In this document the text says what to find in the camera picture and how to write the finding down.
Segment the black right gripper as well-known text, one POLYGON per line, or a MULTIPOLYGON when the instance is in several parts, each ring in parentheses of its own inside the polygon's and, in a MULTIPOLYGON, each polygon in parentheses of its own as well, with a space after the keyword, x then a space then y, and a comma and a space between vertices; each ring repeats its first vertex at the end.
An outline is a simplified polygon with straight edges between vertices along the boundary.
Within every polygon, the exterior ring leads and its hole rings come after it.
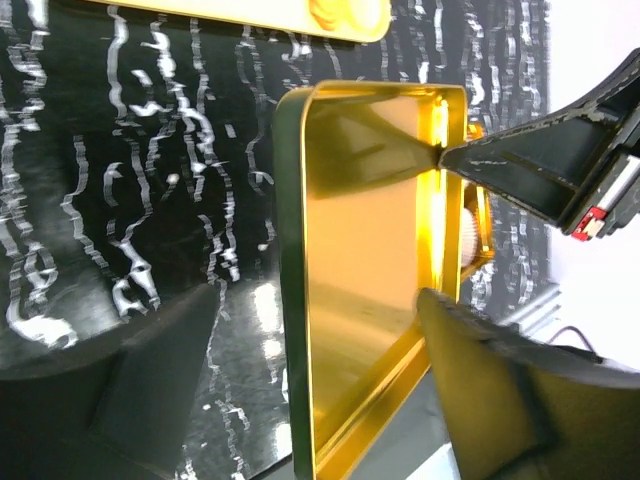
POLYGON ((581 242, 639 212, 639 52, 568 106, 449 147, 440 167, 581 242))

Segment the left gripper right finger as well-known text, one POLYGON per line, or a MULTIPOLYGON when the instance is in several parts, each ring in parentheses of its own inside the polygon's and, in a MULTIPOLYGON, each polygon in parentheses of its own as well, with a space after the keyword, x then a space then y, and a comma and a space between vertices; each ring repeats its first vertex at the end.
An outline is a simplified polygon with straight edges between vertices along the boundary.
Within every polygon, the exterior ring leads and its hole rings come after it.
POLYGON ((417 313, 461 478, 638 478, 638 373, 522 337, 431 289, 417 313))

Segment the gold cookie tin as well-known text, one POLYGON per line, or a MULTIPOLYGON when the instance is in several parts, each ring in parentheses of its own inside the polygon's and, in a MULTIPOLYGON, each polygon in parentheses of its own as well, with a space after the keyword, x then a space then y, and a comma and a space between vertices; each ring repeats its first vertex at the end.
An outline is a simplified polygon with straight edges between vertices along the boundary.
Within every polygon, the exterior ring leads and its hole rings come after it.
POLYGON ((494 258, 495 250, 489 192, 469 180, 464 180, 462 185, 463 209, 467 208, 474 213, 480 240, 476 258, 472 264, 466 268, 461 267, 461 280, 465 281, 494 258))

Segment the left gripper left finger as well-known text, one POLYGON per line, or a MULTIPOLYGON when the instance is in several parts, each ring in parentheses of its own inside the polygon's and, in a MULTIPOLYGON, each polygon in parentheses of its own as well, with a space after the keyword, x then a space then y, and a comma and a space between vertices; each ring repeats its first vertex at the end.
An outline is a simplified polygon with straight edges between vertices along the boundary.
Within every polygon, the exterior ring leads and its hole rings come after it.
POLYGON ((2 478, 173 478, 219 305, 218 289, 199 285, 2 368, 2 478))

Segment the gold tin lid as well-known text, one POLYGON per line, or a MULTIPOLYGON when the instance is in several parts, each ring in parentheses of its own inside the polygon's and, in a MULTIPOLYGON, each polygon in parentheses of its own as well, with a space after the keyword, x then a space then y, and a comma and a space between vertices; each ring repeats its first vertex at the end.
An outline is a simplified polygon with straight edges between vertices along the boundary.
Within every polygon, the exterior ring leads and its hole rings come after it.
POLYGON ((460 86, 323 81, 273 116, 294 475, 344 479, 429 368, 420 290, 457 295, 460 86))

